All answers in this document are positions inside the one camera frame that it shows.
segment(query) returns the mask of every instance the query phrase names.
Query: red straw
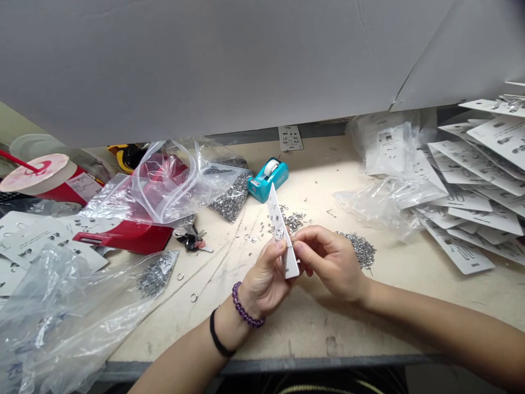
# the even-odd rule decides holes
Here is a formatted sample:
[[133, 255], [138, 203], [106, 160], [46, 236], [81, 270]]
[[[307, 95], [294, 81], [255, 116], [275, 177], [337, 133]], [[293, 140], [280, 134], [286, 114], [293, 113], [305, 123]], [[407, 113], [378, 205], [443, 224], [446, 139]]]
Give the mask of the red straw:
[[17, 164], [20, 164], [21, 166], [24, 166], [25, 168], [27, 169], [30, 169], [31, 171], [33, 172], [39, 172], [40, 170], [36, 167], [33, 167], [32, 165], [29, 165], [28, 163], [26, 163], [25, 161], [22, 161], [20, 160], [19, 158], [16, 158], [14, 157], [12, 154], [9, 154], [7, 152], [4, 152], [3, 150], [0, 149], [0, 155], [1, 156], [4, 156], [6, 159], [9, 159], [11, 161], [14, 161], [15, 163]]

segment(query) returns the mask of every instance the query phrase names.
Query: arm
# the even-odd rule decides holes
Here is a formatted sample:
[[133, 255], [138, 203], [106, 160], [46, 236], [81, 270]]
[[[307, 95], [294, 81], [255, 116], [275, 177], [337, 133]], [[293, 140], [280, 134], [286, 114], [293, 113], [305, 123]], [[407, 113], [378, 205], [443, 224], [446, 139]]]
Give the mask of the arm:
[[[280, 257], [286, 242], [268, 242], [239, 288], [239, 302], [253, 318], [272, 314], [290, 292]], [[237, 350], [253, 330], [242, 320], [231, 296], [215, 312], [215, 333], [229, 351]], [[228, 359], [216, 348], [209, 318], [171, 345], [140, 377], [130, 394], [203, 392]]]
[[333, 294], [406, 327], [494, 384], [525, 389], [525, 333], [480, 312], [367, 278], [344, 236], [320, 226], [299, 231], [294, 250]]

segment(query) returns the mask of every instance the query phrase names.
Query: metal ring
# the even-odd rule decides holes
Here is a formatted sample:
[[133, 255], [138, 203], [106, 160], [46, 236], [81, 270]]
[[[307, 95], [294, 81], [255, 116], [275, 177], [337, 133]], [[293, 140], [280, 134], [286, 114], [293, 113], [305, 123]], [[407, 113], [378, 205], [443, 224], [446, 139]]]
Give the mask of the metal ring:
[[275, 234], [273, 235], [277, 241], [280, 241], [283, 239], [283, 232], [281, 230], [277, 230]]

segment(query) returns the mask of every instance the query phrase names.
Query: table surface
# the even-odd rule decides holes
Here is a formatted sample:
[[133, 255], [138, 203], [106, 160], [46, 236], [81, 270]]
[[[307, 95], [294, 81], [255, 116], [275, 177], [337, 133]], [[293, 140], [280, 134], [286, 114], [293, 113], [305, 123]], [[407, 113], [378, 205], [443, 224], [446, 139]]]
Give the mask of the table surface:
[[[304, 150], [287, 153], [281, 153], [278, 141], [231, 148], [246, 158], [254, 172], [270, 157], [281, 155], [290, 168], [290, 176], [277, 191], [279, 202], [286, 204], [290, 213], [306, 213], [306, 219], [313, 224], [333, 231], [355, 231], [369, 240], [377, 253], [372, 270], [364, 270], [365, 275], [466, 306], [525, 331], [525, 267], [487, 252], [496, 267], [465, 276], [428, 232], [417, 234], [406, 245], [396, 241], [393, 234], [356, 220], [338, 208], [332, 197], [333, 192], [370, 183], [370, 177], [360, 171], [361, 159], [350, 141], [346, 136], [336, 136], [307, 138], [303, 143]], [[336, 218], [327, 214], [330, 209]], [[175, 239], [170, 240], [167, 248], [181, 253], [164, 294], [156, 301], [158, 308], [111, 356], [109, 369], [113, 366], [118, 375], [117, 370], [129, 371], [135, 363], [140, 375], [173, 342], [209, 316], [230, 294], [232, 285], [244, 278], [270, 239], [266, 230], [264, 235], [260, 232], [260, 223], [265, 223], [265, 229], [269, 223], [267, 214], [266, 205], [251, 196], [234, 224], [208, 208], [199, 212], [197, 229], [207, 232], [205, 241], [213, 253], [186, 253]], [[245, 240], [246, 234], [255, 235], [257, 242]], [[122, 251], [110, 261], [118, 263], [130, 258], [130, 253]], [[178, 281], [180, 273], [184, 278]], [[195, 303], [190, 301], [193, 293], [199, 295]], [[378, 360], [413, 362], [427, 360], [428, 355], [434, 354], [435, 350], [403, 329], [332, 297], [315, 276], [303, 276], [230, 365], [236, 366], [237, 371], [307, 369], [374, 364]]]

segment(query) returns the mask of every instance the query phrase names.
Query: blue tape dispenser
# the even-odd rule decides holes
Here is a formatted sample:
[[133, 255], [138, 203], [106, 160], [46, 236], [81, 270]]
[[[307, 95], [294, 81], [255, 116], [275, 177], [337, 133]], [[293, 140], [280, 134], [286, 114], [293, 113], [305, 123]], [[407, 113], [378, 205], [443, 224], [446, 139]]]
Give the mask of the blue tape dispenser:
[[270, 195], [272, 183], [275, 190], [288, 179], [288, 165], [276, 158], [271, 158], [255, 178], [248, 180], [248, 192], [258, 201], [265, 202]]

